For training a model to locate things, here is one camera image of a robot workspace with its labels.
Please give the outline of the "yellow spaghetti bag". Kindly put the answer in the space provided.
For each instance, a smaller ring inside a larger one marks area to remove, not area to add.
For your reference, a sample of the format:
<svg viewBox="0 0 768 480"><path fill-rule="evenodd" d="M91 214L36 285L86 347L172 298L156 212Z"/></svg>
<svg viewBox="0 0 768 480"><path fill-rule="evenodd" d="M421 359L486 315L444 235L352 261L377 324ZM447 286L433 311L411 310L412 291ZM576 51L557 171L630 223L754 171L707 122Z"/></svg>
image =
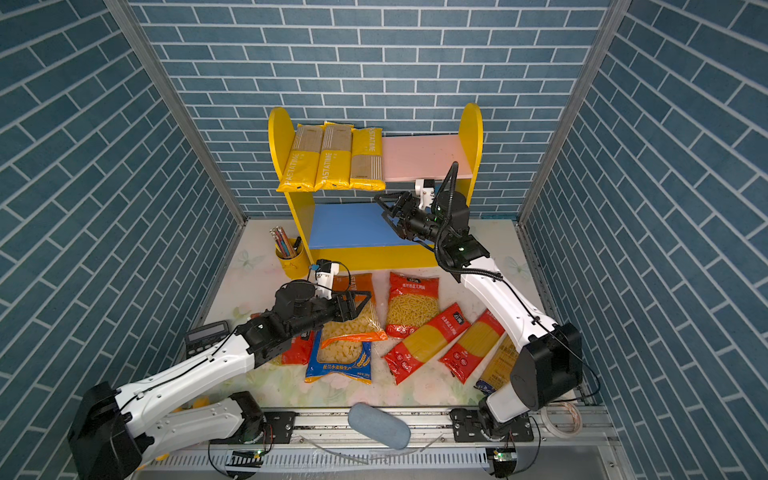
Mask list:
<svg viewBox="0 0 768 480"><path fill-rule="evenodd" d="M381 128L353 130L349 184L352 189L366 191L386 188Z"/></svg>
<svg viewBox="0 0 768 480"><path fill-rule="evenodd" d="M324 128L299 126L283 171L278 192L314 192Z"/></svg>
<svg viewBox="0 0 768 480"><path fill-rule="evenodd" d="M353 127L326 123L316 174L317 190L346 190L350 188Z"/></svg>

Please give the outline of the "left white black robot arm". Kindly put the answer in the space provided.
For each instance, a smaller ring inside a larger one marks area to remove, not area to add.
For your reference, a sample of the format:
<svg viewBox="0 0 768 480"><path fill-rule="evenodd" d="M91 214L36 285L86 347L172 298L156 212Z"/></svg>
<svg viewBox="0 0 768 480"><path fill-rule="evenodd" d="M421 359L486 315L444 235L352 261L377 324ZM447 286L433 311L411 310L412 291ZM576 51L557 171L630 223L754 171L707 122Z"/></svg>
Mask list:
<svg viewBox="0 0 768 480"><path fill-rule="evenodd" d="M272 308L201 353L143 380L88 389L67 436L79 477L125 479L159 456L204 441L267 439L264 413L248 392L200 408L183 406L280 356L295 337L356 319L371 297L294 280L276 291Z"/></svg>

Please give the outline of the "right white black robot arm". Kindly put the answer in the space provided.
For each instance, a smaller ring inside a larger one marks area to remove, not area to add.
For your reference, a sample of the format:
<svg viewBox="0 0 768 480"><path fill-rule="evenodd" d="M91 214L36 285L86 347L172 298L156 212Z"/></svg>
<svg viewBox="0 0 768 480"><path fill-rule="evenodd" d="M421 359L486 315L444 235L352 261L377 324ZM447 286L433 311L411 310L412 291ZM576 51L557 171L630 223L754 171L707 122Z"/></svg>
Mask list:
<svg viewBox="0 0 768 480"><path fill-rule="evenodd" d="M375 201L393 231L430 250L437 265L483 302L513 342L518 358L507 383L479 404L483 433L500 438L518 417L562 401L582 383L582 338L572 324L560 325L535 307L501 273L470 232L470 209L457 181L453 164L427 207L408 191L380 193Z"/></svg>

